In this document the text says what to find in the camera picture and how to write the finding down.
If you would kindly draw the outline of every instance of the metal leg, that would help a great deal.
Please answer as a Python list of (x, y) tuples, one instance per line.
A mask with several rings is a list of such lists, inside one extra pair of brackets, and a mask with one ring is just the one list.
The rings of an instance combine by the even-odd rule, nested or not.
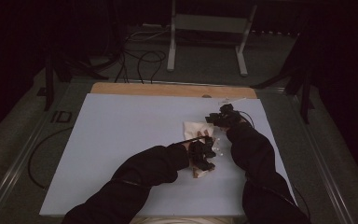
[(248, 76), (248, 70), (246, 69), (245, 60), (243, 58), (243, 49), (245, 48), (246, 39), (248, 38), (248, 35), (251, 32), (252, 21), (255, 16), (256, 9), (257, 9), (257, 6), (254, 6), (252, 8), (251, 14), (249, 15), (249, 18), (245, 24), (241, 44), (239, 46), (235, 47), (235, 52), (237, 54), (237, 60), (238, 60), (238, 66), (240, 68), (240, 76), (242, 76), (242, 77)]
[(176, 1), (172, 0), (172, 16), (171, 16), (171, 44), (170, 52), (168, 53), (168, 65), (167, 70), (172, 72), (175, 69), (175, 53), (176, 53), (176, 42), (175, 42), (175, 10)]

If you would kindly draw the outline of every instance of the white surface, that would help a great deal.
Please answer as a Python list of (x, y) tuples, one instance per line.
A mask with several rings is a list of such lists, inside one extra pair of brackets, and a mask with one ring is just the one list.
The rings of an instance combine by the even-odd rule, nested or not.
[[(40, 215), (60, 216), (85, 202), (110, 180), (130, 156), (147, 148), (184, 140), (184, 121), (203, 122), (219, 111), (223, 99), (89, 94), (77, 118)], [(241, 100), (234, 108), (247, 112), (256, 129), (275, 148), (277, 171), (288, 181), (264, 108), (259, 100)], [(217, 128), (224, 156), (203, 178), (179, 171), (172, 184), (152, 188), (138, 216), (241, 216), (244, 172), (231, 159), (230, 143)]]

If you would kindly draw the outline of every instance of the black long-sleeve shirt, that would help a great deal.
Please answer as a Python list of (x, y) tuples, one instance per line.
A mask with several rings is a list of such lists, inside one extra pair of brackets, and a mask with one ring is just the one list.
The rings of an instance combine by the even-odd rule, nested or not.
[[(248, 123), (229, 129), (227, 138), (232, 143), (234, 162), (246, 171), (242, 207), (250, 223), (309, 223), (294, 206), (286, 181), (275, 170), (269, 140)], [(138, 153), (126, 160), (100, 191), (69, 211), (62, 223), (129, 223), (144, 206), (153, 186), (172, 183), (177, 171), (188, 165), (182, 145), (152, 147)]]

